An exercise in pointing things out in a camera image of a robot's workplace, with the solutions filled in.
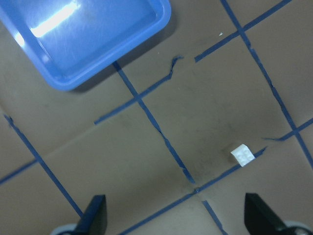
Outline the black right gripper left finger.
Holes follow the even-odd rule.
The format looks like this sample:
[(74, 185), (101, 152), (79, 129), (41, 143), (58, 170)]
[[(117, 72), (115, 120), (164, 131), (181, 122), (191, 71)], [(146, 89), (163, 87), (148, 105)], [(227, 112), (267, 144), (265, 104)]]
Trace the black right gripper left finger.
[(104, 235), (108, 225), (105, 195), (95, 195), (74, 229), (75, 235)]

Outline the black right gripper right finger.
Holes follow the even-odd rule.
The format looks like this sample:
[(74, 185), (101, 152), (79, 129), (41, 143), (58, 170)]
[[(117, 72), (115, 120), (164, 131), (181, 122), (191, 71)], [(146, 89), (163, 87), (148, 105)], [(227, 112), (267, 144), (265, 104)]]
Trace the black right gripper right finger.
[(246, 193), (244, 224), (250, 235), (280, 235), (286, 224), (256, 193)]

